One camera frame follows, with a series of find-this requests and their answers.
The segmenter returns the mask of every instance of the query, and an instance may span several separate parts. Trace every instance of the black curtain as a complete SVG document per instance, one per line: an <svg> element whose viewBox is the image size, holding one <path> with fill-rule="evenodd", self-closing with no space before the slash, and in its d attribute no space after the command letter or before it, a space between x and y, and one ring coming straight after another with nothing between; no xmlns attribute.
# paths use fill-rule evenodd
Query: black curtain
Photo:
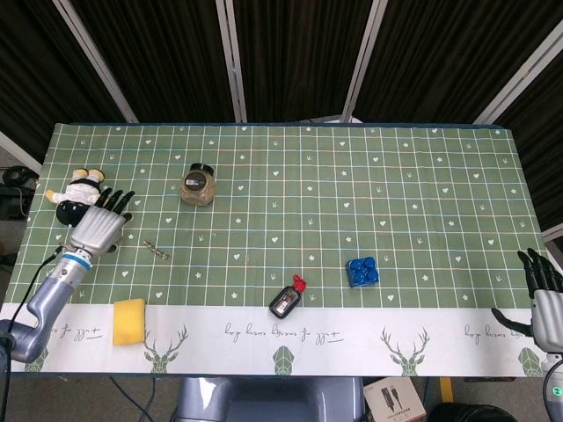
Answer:
<svg viewBox="0 0 563 422"><path fill-rule="evenodd" d="M233 121L211 0L73 0L141 122Z"/></svg>
<svg viewBox="0 0 563 422"><path fill-rule="evenodd" d="M371 0L235 0L249 121L341 114Z"/></svg>
<svg viewBox="0 0 563 422"><path fill-rule="evenodd" d="M51 2L0 7L2 132L42 162L55 123L123 121Z"/></svg>
<svg viewBox="0 0 563 422"><path fill-rule="evenodd" d="M512 130L542 230L563 223L563 53L495 122Z"/></svg>
<svg viewBox="0 0 563 422"><path fill-rule="evenodd" d="M563 19L560 0L394 0L353 115L473 123Z"/></svg>

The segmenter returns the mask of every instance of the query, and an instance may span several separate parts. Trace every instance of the floor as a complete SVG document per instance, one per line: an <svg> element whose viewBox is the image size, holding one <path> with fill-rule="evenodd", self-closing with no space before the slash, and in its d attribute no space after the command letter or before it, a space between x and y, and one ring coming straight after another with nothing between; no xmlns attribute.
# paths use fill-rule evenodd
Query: floor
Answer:
<svg viewBox="0 0 563 422"><path fill-rule="evenodd" d="M0 149L0 168L18 162ZM25 222L0 222L0 242L4 253L18 251ZM0 271L0 293L4 297L9 274ZM140 404L150 397L149 377L118 377L117 381ZM547 421L540 379L519 378L513 382L452 381L454 401L465 404L492 404L510 412L520 422ZM424 397L427 379L415 378L414 385ZM169 420L177 402L180 379L156 379L156 395L150 407L155 421ZM427 410L441 402L439 380L431 378L426 396ZM136 420L140 412L126 400L105 376L48 377L18 376L11 383L7 419L10 421Z"/></svg>

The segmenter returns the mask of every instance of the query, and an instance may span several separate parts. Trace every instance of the deer print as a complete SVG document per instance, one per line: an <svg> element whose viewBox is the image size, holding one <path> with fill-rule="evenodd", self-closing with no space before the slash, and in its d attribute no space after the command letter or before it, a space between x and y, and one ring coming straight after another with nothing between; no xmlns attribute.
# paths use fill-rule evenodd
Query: deer print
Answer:
<svg viewBox="0 0 563 422"><path fill-rule="evenodd" d="M150 331L148 331L145 335L145 340L143 343L145 348L150 352L144 353L145 359L149 362L152 362L152 369L150 372L152 374L167 374L168 372L166 371L166 365L168 365L169 362L172 362L178 357L178 352L176 351L180 346L182 346L182 343L184 343L187 338L186 326L184 325L184 330L178 331L178 344L175 347L172 347L172 340L170 340L170 346L168 347L166 353L162 356L160 356L160 354L158 354L157 352L156 340L152 342L152 347L147 346L147 339L149 338L149 335Z"/></svg>
<svg viewBox="0 0 563 422"><path fill-rule="evenodd" d="M418 374L416 373L416 366L424 361L424 355L421 353L424 351L427 342L430 340L430 337L428 336L428 333L426 332L426 329L424 327L422 328L422 334L419 334L419 339L422 343L420 350L416 350L416 343L413 342L413 354L410 358L406 358L399 349L398 342L396 349L393 349L391 347L391 334L387 334L385 332L385 328L381 334L381 340L385 343L391 353L393 353L391 355L391 359L393 360L393 362L403 368L403 374L401 376L418 376Z"/></svg>
<svg viewBox="0 0 563 422"><path fill-rule="evenodd" d="M24 366L24 372L41 372L41 370L43 369L43 364L45 363L45 359L48 357L48 355L48 350L43 350L43 352L41 352L36 360L30 363L26 363L26 365Z"/></svg>

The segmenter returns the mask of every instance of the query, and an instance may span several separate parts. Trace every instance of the sponge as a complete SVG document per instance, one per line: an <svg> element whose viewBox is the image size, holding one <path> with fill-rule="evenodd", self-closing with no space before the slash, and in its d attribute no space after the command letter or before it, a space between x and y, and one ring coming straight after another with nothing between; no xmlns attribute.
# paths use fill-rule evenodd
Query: sponge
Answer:
<svg viewBox="0 0 563 422"><path fill-rule="evenodd" d="M113 304L113 345L132 345L144 341L144 299L129 299Z"/></svg>

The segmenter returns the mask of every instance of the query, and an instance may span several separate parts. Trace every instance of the table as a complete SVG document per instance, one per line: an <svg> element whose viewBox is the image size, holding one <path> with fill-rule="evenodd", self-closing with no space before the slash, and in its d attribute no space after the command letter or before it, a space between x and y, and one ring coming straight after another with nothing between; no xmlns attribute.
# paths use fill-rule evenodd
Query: table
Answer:
<svg viewBox="0 0 563 422"><path fill-rule="evenodd" d="M216 169L209 207L179 200L199 162ZM136 191L134 218L75 292L48 351L17 370L541 375L539 349L488 310L529 320L515 252L543 249L507 130L59 124L4 316L70 233L43 193L85 166L105 172L104 186ZM344 265L365 256L379 286L352 289ZM295 273L308 287L277 320L265 307ZM147 341L113 347L112 303L129 297L147 300Z"/></svg>

